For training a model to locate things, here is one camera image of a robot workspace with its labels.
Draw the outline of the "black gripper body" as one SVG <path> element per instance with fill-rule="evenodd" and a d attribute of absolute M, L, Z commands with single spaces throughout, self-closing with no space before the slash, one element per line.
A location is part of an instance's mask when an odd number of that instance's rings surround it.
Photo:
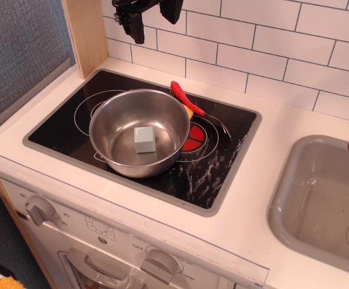
<path fill-rule="evenodd" d="M 126 24 L 131 21 L 133 16 L 137 16 L 142 22 L 142 13 L 151 9 L 153 6 L 161 4 L 163 1 L 159 0 L 122 0 L 112 1 L 113 7 L 116 9 L 114 14 L 115 20 L 118 24 Z"/>

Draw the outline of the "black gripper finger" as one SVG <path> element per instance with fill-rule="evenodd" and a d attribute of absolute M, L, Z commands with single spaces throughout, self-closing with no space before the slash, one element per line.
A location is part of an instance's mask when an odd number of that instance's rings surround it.
<path fill-rule="evenodd" d="M 140 13 L 129 13 L 122 17 L 122 26 L 127 35 L 129 35 L 136 44 L 144 43 L 144 25 Z"/>
<path fill-rule="evenodd" d="M 183 0 L 163 0 L 159 3 L 160 13 L 174 25 L 180 18 L 183 3 Z"/>

